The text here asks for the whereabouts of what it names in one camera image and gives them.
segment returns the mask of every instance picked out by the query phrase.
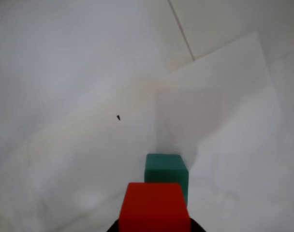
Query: black object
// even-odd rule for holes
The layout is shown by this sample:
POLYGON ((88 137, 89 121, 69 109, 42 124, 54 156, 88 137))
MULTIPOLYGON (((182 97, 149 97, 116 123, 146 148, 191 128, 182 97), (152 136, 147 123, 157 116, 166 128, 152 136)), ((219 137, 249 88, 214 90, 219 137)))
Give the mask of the black object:
MULTIPOLYGON (((191 220, 191 229, 190 232, 206 232, 195 220, 190 218, 191 220)), ((119 232, 119 223, 118 220, 114 222, 114 224, 108 229, 107 232, 119 232)))

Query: green cube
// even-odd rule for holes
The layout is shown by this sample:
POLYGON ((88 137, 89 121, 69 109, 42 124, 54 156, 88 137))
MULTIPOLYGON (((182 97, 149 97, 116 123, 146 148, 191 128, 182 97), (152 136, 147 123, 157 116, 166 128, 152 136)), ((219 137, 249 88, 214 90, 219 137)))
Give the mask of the green cube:
POLYGON ((180 155, 148 154, 144 181, 179 183, 188 203, 189 172, 180 155))

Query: cube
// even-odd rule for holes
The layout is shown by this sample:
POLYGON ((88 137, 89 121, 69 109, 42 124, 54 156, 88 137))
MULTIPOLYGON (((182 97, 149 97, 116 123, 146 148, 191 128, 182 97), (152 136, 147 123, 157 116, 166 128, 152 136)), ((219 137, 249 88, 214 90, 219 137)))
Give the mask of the cube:
POLYGON ((130 183, 119 232, 190 232, 191 220, 177 183, 130 183))
POLYGON ((146 183, 179 183, 187 205, 189 172, 180 155, 148 154, 144 181, 146 183))

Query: stain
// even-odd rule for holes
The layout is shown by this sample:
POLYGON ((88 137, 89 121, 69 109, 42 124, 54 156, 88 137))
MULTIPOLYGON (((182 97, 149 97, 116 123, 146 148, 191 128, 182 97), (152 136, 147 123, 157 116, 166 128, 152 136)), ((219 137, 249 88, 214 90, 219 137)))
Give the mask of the stain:
POLYGON ((95 132, 99 134, 106 130, 111 125, 111 115, 115 115, 115 112, 131 115, 153 101, 154 93, 176 86, 179 86, 178 81, 158 81, 153 78, 134 80, 127 86, 117 89, 96 107, 94 103, 90 103, 88 108, 82 111, 74 110, 28 137, 22 145, 30 148, 30 160, 25 161, 34 165, 65 155, 71 147, 79 146, 95 132))

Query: red cube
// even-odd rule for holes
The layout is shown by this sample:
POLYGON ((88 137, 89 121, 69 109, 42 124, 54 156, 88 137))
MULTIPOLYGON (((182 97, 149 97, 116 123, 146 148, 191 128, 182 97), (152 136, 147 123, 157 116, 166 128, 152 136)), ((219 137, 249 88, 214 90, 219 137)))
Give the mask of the red cube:
POLYGON ((177 183, 130 183, 119 232, 190 232, 190 217, 177 183))

